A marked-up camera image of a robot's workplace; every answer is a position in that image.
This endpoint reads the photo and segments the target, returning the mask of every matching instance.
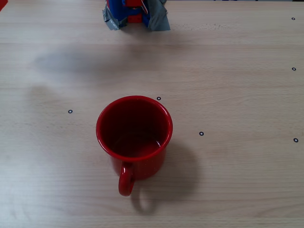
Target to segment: toy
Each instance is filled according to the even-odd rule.
[[[143,22],[146,27],[149,25],[151,17],[147,0],[108,0],[107,7],[119,22],[127,18],[129,23]]]

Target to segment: wood grain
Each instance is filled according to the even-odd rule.
[[[0,13],[0,227],[302,228],[304,5],[170,1],[167,32],[110,31],[103,7]],[[174,124],[128,198],[95,137],[127,95],[160,96]]]

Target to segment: table surface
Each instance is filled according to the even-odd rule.
[[[304,4],[169,1],[166,32],[110,31],[103,7],[0,13],[0,227],[302,228]],[[127,95],[161,97],[174,132],[122,197],[95,123]]]

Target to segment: red toy part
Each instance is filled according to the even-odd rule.
[[[142,5],[141,0],[125,0],[126,7],[140,7]]]
[[[128,22],[129,23],[141,23],[143,20],[142,14],[132,15],[128,16]]]
[[[3,9],[3,7],[8,3],[8,0],[0,0],[0,11]]]

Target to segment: wooden table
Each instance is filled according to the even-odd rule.
[[[103,7],[0,13],[0,227],[304,227],[304,4],[169,1],[167,32]],[[174,133],[122,197],[95,123],[127,95],[161,97]]]

